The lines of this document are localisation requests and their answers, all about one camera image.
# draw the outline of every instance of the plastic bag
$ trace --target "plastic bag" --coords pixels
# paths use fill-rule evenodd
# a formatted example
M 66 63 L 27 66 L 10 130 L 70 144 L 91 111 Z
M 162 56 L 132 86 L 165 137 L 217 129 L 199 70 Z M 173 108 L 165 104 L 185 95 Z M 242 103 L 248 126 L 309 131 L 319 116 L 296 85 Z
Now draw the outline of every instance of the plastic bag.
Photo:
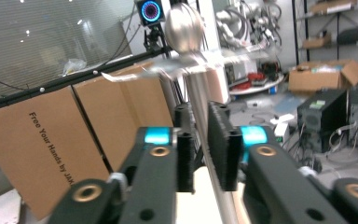
M 69 59 L 69 61 L 63 67 L 62 77 L 66 77 L 76 71 L 79 71 L 85 68 L 87 65 L 86 62 L 80 59 Z

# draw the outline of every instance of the black box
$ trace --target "black box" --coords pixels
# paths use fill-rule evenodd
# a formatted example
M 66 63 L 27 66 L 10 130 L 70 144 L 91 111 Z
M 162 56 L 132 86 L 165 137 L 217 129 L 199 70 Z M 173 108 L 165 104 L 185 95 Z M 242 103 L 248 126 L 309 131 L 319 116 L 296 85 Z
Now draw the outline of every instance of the black box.
M 318 91 L 297 108 L 297 123 L 304 149 L 325 152 L 330 135 L 347 124 L 347 92 L 344 90 Z

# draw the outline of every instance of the cardboard box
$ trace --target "cardboard box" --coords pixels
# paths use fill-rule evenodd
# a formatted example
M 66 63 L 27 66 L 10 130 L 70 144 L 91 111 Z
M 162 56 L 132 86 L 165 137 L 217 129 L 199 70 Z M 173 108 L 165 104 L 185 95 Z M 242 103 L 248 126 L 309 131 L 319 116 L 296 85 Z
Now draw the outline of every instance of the cardboard box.
M 341 66 L 336 72 L 315 72 L 315 68 Z M 318 91 L 323 88 L 347 89 L 358 83 L 358 62 L 339 60 L 302 63 L 289 74 L 289 91 Z
M 70 87 L 0 109 L 0 167 L 38 219 L 71 185 L 108 177 Z
M 136 74 L 134 65 L 111 75 Z M 114 83 L 103 77 L 74 86 L 103 152 L 118 170 L 130 152 L 136 132 L 144 126 L 172 126 L 172 118 L 158 78 Z
M 310 38 L 303 41 L 303 49 L 317 49 L 331 43 L 331 34 L 327 33 L 324 37 Z
M 327 14 L 350 8 L 357 4 L 357 0 L 336 0 L 317 3 L 310 7 L 310 12 L 314 14 Z

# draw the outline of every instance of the teal light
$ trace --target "teal light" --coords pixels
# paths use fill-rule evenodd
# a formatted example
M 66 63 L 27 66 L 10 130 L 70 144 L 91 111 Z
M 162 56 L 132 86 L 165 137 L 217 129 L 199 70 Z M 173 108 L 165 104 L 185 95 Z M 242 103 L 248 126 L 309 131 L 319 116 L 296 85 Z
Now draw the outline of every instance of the teal light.
M 145 142 L 154 145 L 168 145 L 170 143 L 170 128 L 151 127 L 147 128 Z
M 241 126 L 242 140 L 245 145 L 245 152 L 242 161 L 249 160 L 249 147 L 255 144 L 267 143 L 268 138 L 266 131 L 260 126 Z

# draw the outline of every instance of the window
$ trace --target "window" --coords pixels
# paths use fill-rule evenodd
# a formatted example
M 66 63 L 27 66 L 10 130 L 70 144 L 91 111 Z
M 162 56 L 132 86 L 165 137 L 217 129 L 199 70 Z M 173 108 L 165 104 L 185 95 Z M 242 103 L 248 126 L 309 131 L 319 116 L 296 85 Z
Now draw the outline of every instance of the window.
M 138 24 L 126 38 L 122 22 L 132 11 L 128 0 L 0 0 L 0 98 L 61 78 L 70 59 L 93 66 L 131 54 Z

